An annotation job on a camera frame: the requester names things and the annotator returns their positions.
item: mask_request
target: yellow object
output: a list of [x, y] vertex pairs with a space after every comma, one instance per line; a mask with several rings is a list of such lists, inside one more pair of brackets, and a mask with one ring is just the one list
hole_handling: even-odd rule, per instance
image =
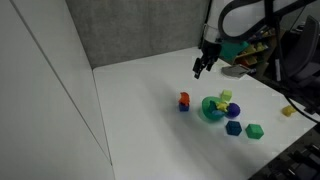
[[226, 102], [217, 103], [217, 109], [223, 112], [227, 112], [228, 104]]
[[292, 113], [297, 112], [297, 110], [295, 110], [292, 106], [287, 106], [285, 108], [282, 109], [282, 114], [290, 117]]

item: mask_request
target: green bowl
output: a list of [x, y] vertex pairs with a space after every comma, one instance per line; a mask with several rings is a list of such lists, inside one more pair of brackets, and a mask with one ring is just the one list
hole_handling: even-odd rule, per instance
[[225, 113], [222, 113], [220, 115], [215, 115], [209, 112], [210, 101], [214, 101], [215, 103], [219, 103], [223, 101], [220, 98], [213, 97], [213, 96], [206, 97], [202, 100], [202, 112], [207, 118], [207, 121], [212, 123], [212, 122], [221, 120], [224, 117]]

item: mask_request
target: cube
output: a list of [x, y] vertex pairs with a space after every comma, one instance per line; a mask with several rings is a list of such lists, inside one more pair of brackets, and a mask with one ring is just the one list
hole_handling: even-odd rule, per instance
[[239, 136], [242, 131], [241, 125], [236, 121], [229, 121], [226, 125], [227, 134], [232, 136]]
[[189, 106], [186, 106], [182, 103], [179, 103], [179, 110], [180, 110], [180, 112], [187, 112], [187, 111], [189, 111]]
[[260, 139], [264, 135], [261, 126], [258, 124], [249, 124], [246, 128], [246, 132], [251, 139]]
[[229, 90], [223, 90], [222, 94], [221, 94], [221, 99], [223, 101], [230, 101], [232, 98], [232, 91]]

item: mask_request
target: green block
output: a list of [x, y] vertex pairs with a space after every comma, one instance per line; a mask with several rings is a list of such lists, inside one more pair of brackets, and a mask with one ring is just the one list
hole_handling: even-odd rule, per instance
[[221, 99], [224, 101], [230, 101], [232, 98], [232, 91], [229, 90], [223, 90], [221, 94]]
[[251, 139], [260, 139], [264, 135], [261, 126], [258, 124], [249, 124], [246, 128], [246, 132]]

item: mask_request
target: white table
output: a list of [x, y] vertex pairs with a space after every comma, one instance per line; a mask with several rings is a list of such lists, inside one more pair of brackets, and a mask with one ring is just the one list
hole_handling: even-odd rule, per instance
[[[247, 179], [315, 125], [298, 113], [283, 116], [283, 96], [251, 77], [222, 76], [223, 61], [194, 79], [200, 55], [190, 48], [95, 69], [117, 180]], [[223, 89], [241, 107], [239, 137], [226, 134], [228, 119], [199, 117], [201, 101]], [[177, 106], [183, 91], [191, 96], [187, 113]], [[260, 140], [247, 137], [249, 123], [262, 126]]]

